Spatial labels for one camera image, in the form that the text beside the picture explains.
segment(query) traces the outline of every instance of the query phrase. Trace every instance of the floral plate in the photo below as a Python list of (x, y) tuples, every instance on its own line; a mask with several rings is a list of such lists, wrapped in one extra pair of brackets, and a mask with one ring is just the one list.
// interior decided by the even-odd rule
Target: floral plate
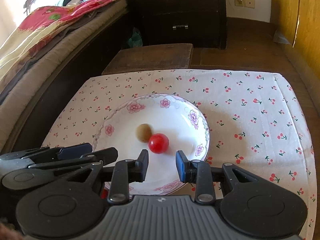
[[(150, 124), (154, 133), (169, 138), (165, 153), (154, 154), (147, 143), (138, 141), (135, 130), (142, 123)], [(189, 160), (205, 160), (209, 142), (208, 124), (198, 108), (181, 97), (152, 94), (128, 101), (106, 117), (95, 135), (93, 150), (115, 147), (118, 161), (137, 159), (141, 150), (149, 150), (146, 180), (131, 183), (130, 194), (167, 195), (183, 186), (176, 169), (176, 152), (183, 150)]]

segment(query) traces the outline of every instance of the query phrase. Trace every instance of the blurry tan ball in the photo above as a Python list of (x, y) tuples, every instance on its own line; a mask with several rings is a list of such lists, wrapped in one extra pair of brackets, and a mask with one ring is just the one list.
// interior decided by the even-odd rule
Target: blurry tan ball
[(136, 137), (140, 142), (147, 143), (152, 136), (152, 129), (147, 123), (139, 125), (136, 129)]

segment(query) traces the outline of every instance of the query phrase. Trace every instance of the pink flower decoration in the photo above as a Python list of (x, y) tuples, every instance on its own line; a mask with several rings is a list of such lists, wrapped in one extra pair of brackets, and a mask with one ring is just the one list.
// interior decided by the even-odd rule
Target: pink flower decoration
[(160, 101), (160, 107), (168, 108), (169, 106), (170, 106), (170, 101), (167, 98)]
[(190, 111), (190, 114), (188, 114), (188, 117), (191, 121), (191, 124), (195, 126), (195, 129), (197, 130), (198, 129), (198, 118), (199, 118), (199, 115), (198, 113), (196, 113), (195, 111), (191, 110)]
[(106, 135), (108, 135), (108, 136), (111, 136), (112, 135), (112, 133), (115, 131), (115, 129), (114, 129), (114, 127), (111, 125), (111, 124), (109, 124), (109, 125), (107, 125), (106, 127), (105, 127), (105, 133), (106, 133)]
[(169, 184), (166, 184), (162, 187), (156, 188), (154, 191), (158, 191), (158, 190), (162, 190), (164, 192), (168, 192), (170, 190), (172, 190), (173, 188), (175, 188), (178, 184), (180, 183), (180, 180), (175, 180)]
[(144, 109), (144, 107), (145, 106), (140, 105), (137, 101), (132, 101), (129, 105), (127, 105), (129, 114), (139, 112), (140, 109)]
[(202, 144), (197, 146), (196, 156), (199, 156), (203, 152), (203, 146)]

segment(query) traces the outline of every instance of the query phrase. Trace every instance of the baseboard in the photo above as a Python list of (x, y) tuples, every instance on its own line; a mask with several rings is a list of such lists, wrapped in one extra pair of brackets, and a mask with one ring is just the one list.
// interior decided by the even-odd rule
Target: baseboard
[(293, 48), (291, 44), (279, 44), (279, 46), (283, 49), (292, 65), (299, 73), (320, 115), (320, 79), (315, 75), (297, 49)]

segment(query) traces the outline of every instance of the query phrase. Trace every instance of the white tablecloth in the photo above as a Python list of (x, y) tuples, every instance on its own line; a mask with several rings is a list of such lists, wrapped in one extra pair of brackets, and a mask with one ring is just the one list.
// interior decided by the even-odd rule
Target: white tablecloth
[[(312, 142), (295, 94), (280, 74), (180, 69), (90, 78), (55, 121), (43, 145), (93, 143), (112, 109), (151, 93), (183, 97), (207, 117), (209, 164), (237, 163), (298, 194), (308, 206), (300, 236), (312, 239), (317, 196)], [(194, 186), (186, 185), (175, 194), (192, 195)], [(215, 189), (222, 197), (219, 183)]]

